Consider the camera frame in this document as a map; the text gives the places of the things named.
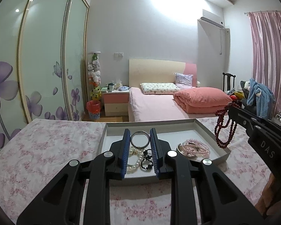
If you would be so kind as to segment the person right hand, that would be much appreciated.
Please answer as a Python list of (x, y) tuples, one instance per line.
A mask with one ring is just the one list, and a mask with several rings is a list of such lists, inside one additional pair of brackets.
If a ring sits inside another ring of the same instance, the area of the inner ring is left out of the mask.
[(270, 207), (270, 204), (274, 197), (275, 185), (276, 185), (276, 178), (271, 173), (268, 182), (265, 185), (261, 193), (261, 196), (255, 205), (255, 208), (261, 215), (264, 215), (267, 208)]

